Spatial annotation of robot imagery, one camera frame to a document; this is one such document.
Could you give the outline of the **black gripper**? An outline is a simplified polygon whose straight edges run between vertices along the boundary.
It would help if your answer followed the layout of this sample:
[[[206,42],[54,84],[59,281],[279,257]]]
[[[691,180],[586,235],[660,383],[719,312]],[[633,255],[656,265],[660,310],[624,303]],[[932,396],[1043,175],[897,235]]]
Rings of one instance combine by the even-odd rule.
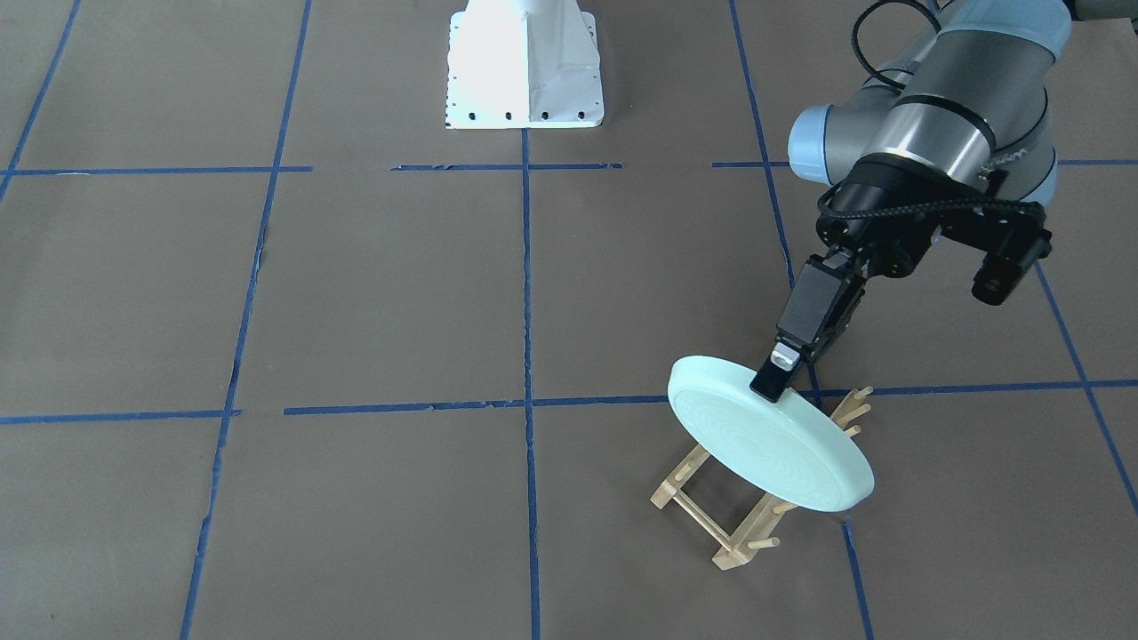
[[[859,159],[820,196],[816,231],[826,251],[809,256],[781,312],[777,343],[750,389],[776,404],[805,362],[848,325],[867,280],[909,276],[926,255],[950,200],[979,191],[912,159]]]

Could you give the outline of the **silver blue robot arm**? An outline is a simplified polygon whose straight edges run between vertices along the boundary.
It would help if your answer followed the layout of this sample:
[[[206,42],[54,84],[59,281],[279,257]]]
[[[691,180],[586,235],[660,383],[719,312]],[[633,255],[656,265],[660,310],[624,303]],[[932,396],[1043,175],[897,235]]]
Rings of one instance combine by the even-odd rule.
[[[797,177],[825,186],[805,261],[751,389],[775,404],[846,331],[871,278],[906,278],[937,236],[982,252],[971,293],[998,307],[1047,259],[1045,207],[1058,157],[1046,76],[1070,39],[1065,1],[914,3],[927,20],[885,69],[851,48],[865,84],[802,112],[787,140]]]

